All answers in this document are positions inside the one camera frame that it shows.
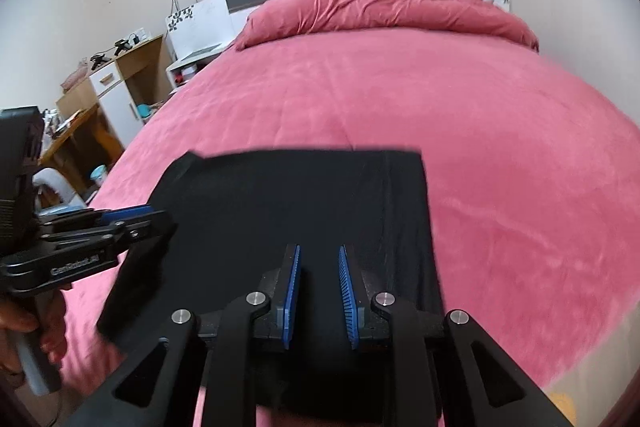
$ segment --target wooden desk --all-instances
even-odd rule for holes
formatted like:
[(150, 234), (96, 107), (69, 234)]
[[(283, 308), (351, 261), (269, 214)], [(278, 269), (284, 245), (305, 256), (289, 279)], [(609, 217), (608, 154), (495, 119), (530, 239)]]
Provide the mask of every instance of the wooden desk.
[(110, 129), (128, 147), (144, 125), (136, 106), (162, 102), (172, 90), (164, 74), (169, 61), (162, 36), (140, 42), (89, 76)]
[(98, 109), (98, 105), (95, 104), (91, 108), (82, 111), (68, 129), (53, 141), (38, 161), (38, 165), (42, 167), (51, 167), (58, 170), (69, 181), (71, 186), (75, 188), (78, 194), (82, 194), (90, 186), (88, 172), (84, 172), (83, 175), (83, 171), (86, 171), (87, 167), (82, 168), (78, 164), (90, 164), (91, 160), (88, 158), (86, 158), (84, 162), (78, 160), (78, 156), (86, 156), (86, 154), (80, 152), (83, 148), (75, 143), (75, 134), (77, 131), (81, 129), (87, 130), (91, 134), (94, 140), (106, 152), (110, 165), (116, 163), (123, 152), (120, 142), (107, 131), (102, 123)]

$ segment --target bed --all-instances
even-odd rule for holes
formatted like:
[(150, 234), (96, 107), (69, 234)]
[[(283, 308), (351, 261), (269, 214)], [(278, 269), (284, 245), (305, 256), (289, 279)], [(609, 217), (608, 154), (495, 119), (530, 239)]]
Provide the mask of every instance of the bed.
[[(446, 308), (469, 311), (595, 426), (640, 365), (640, 130), (537, 48), (481, 0), (268, 0), (145, 126), (94, 204), (145, 203), (189, 150), (420, 150)], [(84, 394), (122, 359), (95, 332), (116, 273), (66, 294), (63, 376)]]

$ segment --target black cloth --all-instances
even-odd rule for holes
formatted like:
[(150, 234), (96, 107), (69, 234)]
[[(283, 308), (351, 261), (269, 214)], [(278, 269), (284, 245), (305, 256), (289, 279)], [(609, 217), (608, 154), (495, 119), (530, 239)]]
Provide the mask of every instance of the black cloth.
[(254, 291), (262, 273), (280, 267), (286, 244), (298, 243), (292, 362), (284, 377), (262, 375), (258, 401), (272, 405), (279, 394), (300, 414), (379, 420), (382, 366), (350, 348), (338, 247), (353, 245), (361, 269), (385, 290), (443, 313), (418, 153), (187, 153), (149, 204), (171, 213), (177, 229), (168, 244), (129, 252), (98, 321), (102, 334), (127, 352), (176, 309), (221, 310)]

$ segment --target pink blanket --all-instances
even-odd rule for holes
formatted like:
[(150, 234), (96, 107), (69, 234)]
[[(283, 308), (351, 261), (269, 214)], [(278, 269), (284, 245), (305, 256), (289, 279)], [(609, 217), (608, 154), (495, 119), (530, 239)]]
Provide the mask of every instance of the pink blanket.
[[(414, 148), (446, 307), (540, 385), (640, 298), (640, 130), (579, 78), (492, 36), (381, 28), (229, 50), (136, 137), (95, 204), (146, 201), (193, 150)], [(94, 390), (120, 357), (95, 332), (116, 269), (67, 293), (63, 374)]]
[(482, 0), (268, 0), (249, 15), (238, 50), (263, 42), (336, 30), (421, 28), (504, 37), (534, 50), (525, 22)]

